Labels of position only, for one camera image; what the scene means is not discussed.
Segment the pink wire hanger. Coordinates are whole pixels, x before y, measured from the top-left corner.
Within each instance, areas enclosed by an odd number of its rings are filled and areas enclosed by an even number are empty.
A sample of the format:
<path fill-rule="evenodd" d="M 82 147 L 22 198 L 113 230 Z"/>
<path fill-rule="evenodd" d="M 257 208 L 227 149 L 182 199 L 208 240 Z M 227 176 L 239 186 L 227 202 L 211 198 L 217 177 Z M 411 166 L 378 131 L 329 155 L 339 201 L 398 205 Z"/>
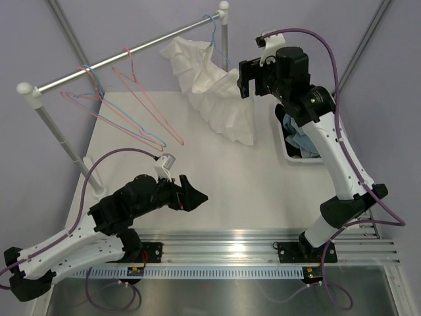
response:
<path fill-rule="evenodd" d="M 76 94 L 72 93 L 70 91 L 62 91 L 61 96 L 69 103 L 77 106 L 81 110 L 87 112 L 89 115 L 95 117 L 97 120 L 100 120 L 101 122 L 104 122 L 105 124 L 109 125 L 110 127 L 113 127 L 117 129 L 118 131 L 124 133 L 125 135 L 135 139 L 136 141 L 139 141 L 153 149 L 156 149 L 157 151 L 163 151 L 159 146 L 151 144 L 149 142 L 146 142 L 138 137 L 135 136 L 136 130 L 132 128 L 127 122 L 125 122 L 123 119 L 121 119 L 117 114 L 115 114 L 107 105 L 105 105 L 104 102 L 101 102 L 95 93 L 95 86 L 93 85 L 93 91 L 82 93 L 82 94 Z M 111 112 L 111 115 L 102 115 L 100 113 L 100 110 L 93 110 L 90 109 L 87 106 L 88 101 L 98 101 L 100 104 L 104 105 L 106 109 L 108 109 Z"/>

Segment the light blue denim shirt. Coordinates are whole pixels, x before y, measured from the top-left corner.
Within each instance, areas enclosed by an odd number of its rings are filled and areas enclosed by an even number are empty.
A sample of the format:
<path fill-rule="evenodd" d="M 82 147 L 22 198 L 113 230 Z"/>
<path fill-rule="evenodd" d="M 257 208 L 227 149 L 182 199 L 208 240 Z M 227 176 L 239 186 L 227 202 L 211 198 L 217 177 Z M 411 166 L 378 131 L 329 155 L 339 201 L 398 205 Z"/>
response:
<path fill-rule="evenodd" d="M 299 145 L 301 150 L 302 158 L 304 159 L 315 159 L 320 158 L 320 154 L 316 149 L 313 142 L 310 138 L 304 133 L 303 129 L 298 127 L 295 120 L 291 117 L 291 125 L 296 130 L 296 135 L 294 135 L 293 139 L 297 145 Z"/>

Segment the white shirt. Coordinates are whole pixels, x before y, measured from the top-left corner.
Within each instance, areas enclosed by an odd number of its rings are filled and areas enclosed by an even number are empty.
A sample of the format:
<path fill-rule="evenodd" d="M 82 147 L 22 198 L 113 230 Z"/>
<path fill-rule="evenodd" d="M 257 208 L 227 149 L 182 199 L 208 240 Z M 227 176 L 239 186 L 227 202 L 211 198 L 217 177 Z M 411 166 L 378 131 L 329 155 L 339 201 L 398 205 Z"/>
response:
<path fill-rule="evenodd" d="M 252 146 L 255 141 L 254 100 L 241 98 L 239 71 L 225 71 L 211 61 L 214 45 L 174 38 L 160 51 L 169 60 L 181 92 L 202 119 L 231 142 Z"/>

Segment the black skirt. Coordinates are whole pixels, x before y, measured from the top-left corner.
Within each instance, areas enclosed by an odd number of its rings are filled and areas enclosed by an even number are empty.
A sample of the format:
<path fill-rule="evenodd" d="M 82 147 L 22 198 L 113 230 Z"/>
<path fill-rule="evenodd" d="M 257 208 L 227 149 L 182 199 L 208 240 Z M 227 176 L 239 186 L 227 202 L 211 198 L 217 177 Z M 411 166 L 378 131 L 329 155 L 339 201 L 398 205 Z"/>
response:
<path fill-rule="evenodd" d="M 294 159 L 302 158 L 300 147 L 293 139 L 294 135 L 296 135 L 296 130 L 291 125 L 291 117 L 284 111 L 282 105 L 277 104 L 275 106 L 275 116 L 281 124 L 287 155 Z"/>

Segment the blue hanger with white shirt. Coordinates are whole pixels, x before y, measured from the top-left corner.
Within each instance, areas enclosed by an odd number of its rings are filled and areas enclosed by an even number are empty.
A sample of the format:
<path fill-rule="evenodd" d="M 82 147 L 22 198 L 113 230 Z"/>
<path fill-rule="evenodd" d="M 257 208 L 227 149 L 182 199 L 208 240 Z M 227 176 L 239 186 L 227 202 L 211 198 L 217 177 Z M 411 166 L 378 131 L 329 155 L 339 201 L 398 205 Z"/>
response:
<path fill-rule="evenodd" d="M 210 44 L 214 47 L 214 50 L 222 56 L 222 68 L 226 72 L 228 72 L 229 67 L 230 67 L 230 60 L 228 58 L 228 25 L 227 24 L 221 24 L 220 25 L 221 44 L 220 44 L 220 46 L 218 46 L 216 44 L 216 31 L 217 31 L 216 19 L 213 16 L 211 16 L 210 14 L 205 14 L 203 16 L 203 18 L 210 19 L 213 26 L 214 26 L 214 29 L 212 31 L 212 40 L 211 40 Z"/>

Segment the blue hanger with denim shirt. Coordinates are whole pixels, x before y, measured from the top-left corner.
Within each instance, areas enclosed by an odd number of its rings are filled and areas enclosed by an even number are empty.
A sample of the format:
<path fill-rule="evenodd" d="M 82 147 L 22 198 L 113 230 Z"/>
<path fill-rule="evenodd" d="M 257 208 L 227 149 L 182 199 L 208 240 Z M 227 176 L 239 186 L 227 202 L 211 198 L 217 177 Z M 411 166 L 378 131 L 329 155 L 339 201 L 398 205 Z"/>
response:
<path fill-rule="evenodd" d="M 123 119 L 125 122 L 127 122 L 132 128 L 136 130 L 135 136 L 149 142 L 151 144 L 159 146 L 161 149 L 166 147 L 166 143 L 156 136 L 153 133 L 150 133 L 140 125 L 134 118 L 132 118 L 126 111 L 124 111 L 121 107 L 118 105 L 115 105 L 114 103 L 110 102 L 105 98 L 105 92 L 103 90 L 103 87 L 101 85 L 100 79 L 96 72 L 88 65 L 82 65 L 79 67 L 80 70 L 84 70 L 88 75 L 91 76 L 91 79 L 93 80 L 93 84 L 95 86 L 95 93 L 97 94 L 99 100 L 101 102 L 104 102 L 105 105 L 107 105 L 115 114 L 117 114 L 121 119 Z"/>

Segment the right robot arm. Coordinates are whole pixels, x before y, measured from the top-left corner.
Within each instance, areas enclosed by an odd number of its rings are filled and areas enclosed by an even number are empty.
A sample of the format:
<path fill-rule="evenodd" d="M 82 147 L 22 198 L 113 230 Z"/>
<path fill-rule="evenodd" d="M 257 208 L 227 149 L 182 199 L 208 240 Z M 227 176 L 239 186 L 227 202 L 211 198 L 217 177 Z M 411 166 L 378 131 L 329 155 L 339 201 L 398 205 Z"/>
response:
<path fill-rule="evenodd" d="M 328 90 L 310 82 L 309 57 L 300 47 L 277 50 L 274 61 L 261 65 L 259 59 L 239 63 L 237 85 L 242 98 L 250 95 L 249 81 L 255 82 L 259 96 L 273 95 L 279 100 L 277 110 L 284 110 L 309 137 L 321 156 L 334 184 L 335 196 L 320 205 L 320 216 L 305 230 L 291 252 L 305 261 L 315 261 L 333 235 L 357 219 L 387 194 L 384 184 L 369 177 L 358 179 L 362 167 L 358 160 L 350 163 L 353 151 L 344 154 L 338 137 L 341 127 L 335 122 L 335 102 Z"/>

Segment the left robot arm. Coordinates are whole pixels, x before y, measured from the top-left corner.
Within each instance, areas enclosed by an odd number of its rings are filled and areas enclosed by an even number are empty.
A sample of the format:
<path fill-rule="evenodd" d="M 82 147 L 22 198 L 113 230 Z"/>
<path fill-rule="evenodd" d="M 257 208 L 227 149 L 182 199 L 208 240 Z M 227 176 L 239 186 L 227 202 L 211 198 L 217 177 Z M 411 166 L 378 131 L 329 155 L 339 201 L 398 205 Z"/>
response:
<path fill-rule="evenodd" d="M 180 185 L 142 174 L 90 207 L 76 228 L 64 230 L 30 249 L 4 252 L 12 265 L 9 284 L 20 302 L 34 300 L 61 280 L 102 263 L 137 261 L 143 245 L 134 220 L 162 207 L 190 212 L 208 200 L 187 176 Z"/>

